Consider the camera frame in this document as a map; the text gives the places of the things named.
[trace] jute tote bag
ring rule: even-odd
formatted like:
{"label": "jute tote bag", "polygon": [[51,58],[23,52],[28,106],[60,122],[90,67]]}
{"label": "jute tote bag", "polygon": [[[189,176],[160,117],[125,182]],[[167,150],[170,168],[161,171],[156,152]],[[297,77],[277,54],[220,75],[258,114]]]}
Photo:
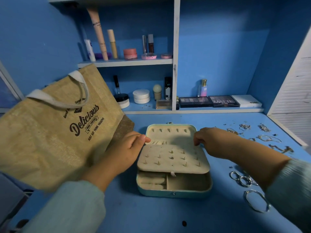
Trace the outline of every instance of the jute tote bag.
{"label": "jute tote bag", "polygon": [[134,127],[93,64],[27,97],[0,118],[0,171],[37,189],[77,180]]}

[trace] blue desk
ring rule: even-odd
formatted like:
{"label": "blue desk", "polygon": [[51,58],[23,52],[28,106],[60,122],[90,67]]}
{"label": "blue desk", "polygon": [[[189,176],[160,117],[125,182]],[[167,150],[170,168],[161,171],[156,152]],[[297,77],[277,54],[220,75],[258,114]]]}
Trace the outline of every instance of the blue desk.
{"label": "blue desk", "polygon": [[[294,158],[311,162],[306,153],[291,137],[262,113],[225,113],[225,114],[161,114],[128,115],[135,122],[134,130],[145,133],[150,124],[173,122],[174,124],[192,124],[199,130],[202,127],[233,128],[240,132],[239,124],[251,125],[244,132],[245,138],[255,138],[261,134],[278,134],[282,143],[256,141],[264,145],[273,144],[294,150]],[[258,128],[265,124],[270,133]],[[98,232],[300,232],[300,230],[282,217],[274,208],[262,214],[253,211],[243,199],[247,189],[262,190],[258,186],[244,188],[229,177],[235,170],[235,164],[228,160],[207,155],[211,165],[214,185],[211,194],[204,200],[186,200],[154,198],[142,196],[137,189],[136,163],[126,172],[116,177],[106,191],[105,204],[107,215]],[[51,195],[36,191],[23,208],[13,218],[14,226],[20,219],[32,218],[48,201]],[[264,202],[254,194],[256,205],[264,209]]]}

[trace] purple item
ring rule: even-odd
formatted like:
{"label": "purple item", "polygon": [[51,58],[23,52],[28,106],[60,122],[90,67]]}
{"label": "purple item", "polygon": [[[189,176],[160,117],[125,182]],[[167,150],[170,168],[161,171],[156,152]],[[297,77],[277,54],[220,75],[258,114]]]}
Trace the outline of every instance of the purple item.
{"label": "purple item", "polygon": [[[94,55],[95,55],[96,60],[102,60],[103,59],[103,54],[101,54],[101,53],[94,53]],[[112,58],[112,54],[110,52],[107,52],[107,55],[108,55],[108,59]]]}

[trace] white louvered door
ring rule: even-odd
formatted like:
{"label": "white louvered door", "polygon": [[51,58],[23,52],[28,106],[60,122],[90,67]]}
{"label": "white louvered door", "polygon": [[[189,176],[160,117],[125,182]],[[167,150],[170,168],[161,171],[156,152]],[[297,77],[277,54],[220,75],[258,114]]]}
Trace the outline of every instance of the white louvered door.
{"label": "white louvered door", "polygon": [[268,115],[311,145],[311,28]]}

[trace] pink jar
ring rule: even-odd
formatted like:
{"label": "pink jar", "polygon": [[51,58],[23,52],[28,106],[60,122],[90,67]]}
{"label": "pink jar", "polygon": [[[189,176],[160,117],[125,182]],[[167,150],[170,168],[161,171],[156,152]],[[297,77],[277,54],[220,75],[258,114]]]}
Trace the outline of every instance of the pink jar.
{"label": "pink jar", "polygon": [[124,49],[123,54],[124,54],[124,59],[126,60],[137,59],[136,48]]}

